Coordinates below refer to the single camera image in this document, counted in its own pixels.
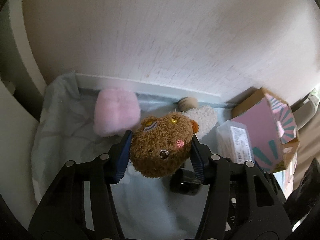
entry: orange ear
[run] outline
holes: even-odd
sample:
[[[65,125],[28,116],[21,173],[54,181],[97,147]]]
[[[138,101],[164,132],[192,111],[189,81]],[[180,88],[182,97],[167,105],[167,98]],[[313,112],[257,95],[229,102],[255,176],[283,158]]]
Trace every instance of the orange ear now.
[[[194,133],[197,133],[199,131],[199,125],[196,121],[191,120],[191,124],[192,124],[192,129]]]

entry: teddy bear face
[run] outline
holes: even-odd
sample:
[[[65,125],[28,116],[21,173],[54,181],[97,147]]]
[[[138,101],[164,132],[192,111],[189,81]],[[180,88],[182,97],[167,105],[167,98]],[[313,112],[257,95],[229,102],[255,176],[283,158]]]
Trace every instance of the teddy bear face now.
[[[171,175],[189,158],[193,122],[179,112],[142,120],[133,134],[130,158],[146,177]]]

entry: product label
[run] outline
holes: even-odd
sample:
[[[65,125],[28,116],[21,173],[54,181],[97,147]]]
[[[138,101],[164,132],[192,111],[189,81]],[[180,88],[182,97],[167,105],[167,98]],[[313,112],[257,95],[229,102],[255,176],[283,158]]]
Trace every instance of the product label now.
[[[246,161],[253,161],[246,130],[235,126],[230,126],[230,128],[236,152],[235,162],[244,164]]]

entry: light blue fabric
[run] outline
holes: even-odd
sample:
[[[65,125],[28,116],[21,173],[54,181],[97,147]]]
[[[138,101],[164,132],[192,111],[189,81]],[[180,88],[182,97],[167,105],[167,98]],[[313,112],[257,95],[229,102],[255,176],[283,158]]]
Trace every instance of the light blue fabric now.
[[[61,167],[68,160],[88,162],[120,137],[101,138],[93,132],[93,113],[98,91],[78,90],[75,74],[65,74],[51,83],[45,94],[41,123],[32,150],[32,176],[39,202]],[[177,108],[177,99],[138,95],[141,118],[163,116]],[[231,118],[231,109],[214,105],[219,126]],[[215,128],[201,142],[217,152]],[[112,185],[114,202],[126,238],[175,240],[194,238],[208,193],[202,187],[196,196],[170,192],[169,179],[149,179],[129,163],[124,178]],[[87,226],[93,229],[88,188],[85,192]]]

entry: bear ear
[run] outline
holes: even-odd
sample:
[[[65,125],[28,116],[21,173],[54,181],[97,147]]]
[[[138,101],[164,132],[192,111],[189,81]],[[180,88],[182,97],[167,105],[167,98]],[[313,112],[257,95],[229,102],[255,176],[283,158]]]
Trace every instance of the bear ear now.
[[[157,118],[155,116],[148,116],[146,118],[144,118],[142,121],[141,121],[141,125],[147,125],[149,122],[154,122],[156,121]]]
[[[191,124],[192,124],[192,129],[194,133],[197,133],[199,131],[199,125],[196,121],[191,120]]]

